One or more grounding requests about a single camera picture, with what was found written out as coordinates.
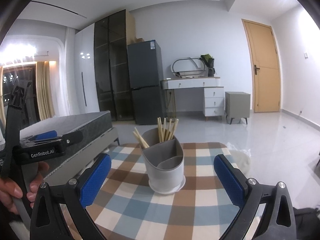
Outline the white dressing table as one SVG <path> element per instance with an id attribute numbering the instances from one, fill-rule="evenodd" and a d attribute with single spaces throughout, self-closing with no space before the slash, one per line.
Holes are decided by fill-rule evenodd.
<path id="1" fill-rule="evenodd" d="M 225 114 L 225 90 L 220 77 L 165 79 L 161 86 L 165 91 L 167 113 L 173 118 L 182 100 L 187 110 L 201 110 L 207 120 Z"/>

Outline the dark glass cabinet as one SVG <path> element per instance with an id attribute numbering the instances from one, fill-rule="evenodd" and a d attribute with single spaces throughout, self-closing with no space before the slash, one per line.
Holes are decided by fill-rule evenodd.
<path id="1" fill-rule="evenodd" d="M 94 24 L 94 71 L 101 111 L 113 121 L 132 121 L 134 112 L 127 46 L 135 42 L 135 18 L 122 10 Z"/>

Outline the wooden chopstick in holder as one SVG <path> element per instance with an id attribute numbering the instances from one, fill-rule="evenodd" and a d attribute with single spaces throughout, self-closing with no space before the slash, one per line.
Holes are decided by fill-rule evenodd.
<path id="1" fill-rule="evenodd" d="M 167 119 L 165 117 L 163 120 L 163 135 L 162 135 L 163 141 L 165 141 L 165 138 L 166 138 L 166 124 L 167 124 Z"/>
<path id="2" fill-rule="evenodd" d="M 158 122 L 158 136 L 159 136 L 159 142 L 163 142 L 163 126 L 162 126 L 162 120 L 160 117 L 157 118 Z"/>
<path id="3" fill-rule="evenodd" d="M 143 141 L 143 139 L 141 139 L 140 135 L 137 132 L 133 131 L 133 135 L 135 136 L 139 144 L 142 146 L 142 148 L 148 148 L 148 145 Z"/>

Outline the dark grey refrigerator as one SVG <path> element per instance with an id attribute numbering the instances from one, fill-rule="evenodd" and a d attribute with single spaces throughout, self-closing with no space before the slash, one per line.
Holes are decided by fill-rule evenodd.
<path id="1" fill-rule="evenodd" d="M 127 58 L 136 124 L 155 125 L 166 113 L 161 48 L 155 40 L 131 44 Z"/>

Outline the grey nightstand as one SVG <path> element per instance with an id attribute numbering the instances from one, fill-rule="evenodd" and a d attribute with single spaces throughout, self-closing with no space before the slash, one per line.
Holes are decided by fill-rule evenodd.
<path id="1" fill-rule="evenodd" d="M 234 119 L 247 119 L 250 115 L 251 95 L 245 92 L 225 92 L 226 120 L 230 119 L 231 125 Z"/>

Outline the plastic bag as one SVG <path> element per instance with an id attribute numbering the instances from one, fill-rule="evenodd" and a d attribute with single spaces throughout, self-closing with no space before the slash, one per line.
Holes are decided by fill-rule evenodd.
<path id="1" fill-rule="evenodd" d="M 229 152 L 231 155 L 234 157 L 235 160 L 240 161 L 240 160 L 250 160 L 251 158 L 251 152 L 250 150 L 242 150 L 236 148 L 233 144 L 228 142 L 226 144 Z"/>

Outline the cream round stool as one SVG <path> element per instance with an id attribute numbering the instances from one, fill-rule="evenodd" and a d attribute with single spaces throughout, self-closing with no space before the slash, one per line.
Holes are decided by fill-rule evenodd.
<path id="1" fill-rule="evenodd" d="M 251 159 L 250 160 L 240 160 L 240 161 L 237 161 L 235 160 L 235 163 L 238 167 L 238 169 L 246 176 L 249 175 L 249 172 L 250 172 L 250 169 L 251 169 Z"/>

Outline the white wardrobe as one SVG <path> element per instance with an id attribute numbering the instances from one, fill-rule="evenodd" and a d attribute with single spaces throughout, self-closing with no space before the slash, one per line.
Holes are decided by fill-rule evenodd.
<path id="1" fill-rule="evenodd" d="M 99 112 L 94 68 L 94 24 L 75 35 L 74 50 L 75 88 L 79 111 Z"/>

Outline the cardboard box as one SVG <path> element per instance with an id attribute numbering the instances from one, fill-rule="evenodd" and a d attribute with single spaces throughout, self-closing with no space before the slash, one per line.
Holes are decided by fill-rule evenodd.
<path id="1" fill-rule="evenodd" d="M 135 39 L 135 42 L 136 42 L 136 43 L 144 42 L 144 39 L 143 39 L 143 38 L 136 38 L 136 39 Z"/>

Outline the beige curtain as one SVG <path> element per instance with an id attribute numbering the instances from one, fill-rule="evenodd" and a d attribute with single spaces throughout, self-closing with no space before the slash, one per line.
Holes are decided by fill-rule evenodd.
<path id="1" fill-rule="evenodd" d="M 36 95 L 40 120 L 53 118 L 55 111 L 50 86 L 49 61 L 36 63 Z"/>

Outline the black bag with plant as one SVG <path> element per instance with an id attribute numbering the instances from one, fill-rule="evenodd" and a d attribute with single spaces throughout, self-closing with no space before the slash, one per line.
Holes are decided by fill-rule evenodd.
<path id="1" fill-rule="evenodd" d="M 214 68 L 214 58 L 210 54 L 201 55 L 200 59 L 204 62 L 208 68 L 208 77 L 214 77 L 215 68 Z"/>

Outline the oval vanity mirror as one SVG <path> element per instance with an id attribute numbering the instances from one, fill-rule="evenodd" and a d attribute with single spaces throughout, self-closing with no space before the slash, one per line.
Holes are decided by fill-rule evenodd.
<path id="1" fill-rule="evenodd" d="M 201 58 L 186 57 L 175 60 L 171 66 L 171 72 L 178 78 L 206 77 L 207 67 Z"/>

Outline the plaid checkered tablecloth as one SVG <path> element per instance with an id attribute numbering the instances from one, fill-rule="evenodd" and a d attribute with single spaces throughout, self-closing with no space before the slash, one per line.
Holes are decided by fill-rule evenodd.
<path id="1" fill-rule="evenodd" d="M 218 142 L 184 143 L 185 184 L 158 194 L 149 186 L 136 144 L 110 151 L 112 168 L 88 212 L 107 239 L 219 239 L 238 213 L 213 168 L 231 158 Z"/>

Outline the dark grey mattress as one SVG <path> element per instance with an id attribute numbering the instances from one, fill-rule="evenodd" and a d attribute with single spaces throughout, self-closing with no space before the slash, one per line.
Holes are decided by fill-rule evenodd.
<path id="1" fill-rule="evenodd" d="M 63 138 L 66 143 L 65 155 L 73 156 L 97 139 L 103 133 L 114 128 L 111 113 L 95 112 L 49 118 L 20 131 L 23 146 L 44 140 Z"/>

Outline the wooden door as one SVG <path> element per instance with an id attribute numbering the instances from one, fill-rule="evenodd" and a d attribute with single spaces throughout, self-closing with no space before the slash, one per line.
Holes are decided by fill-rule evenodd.
<path id="1" fill-rule="evenodd" d="M 242 20 L 253 76 L 253 110 L 255 113 L 279 112 L 281 77 L 278 49 L 270 26 Z"/>

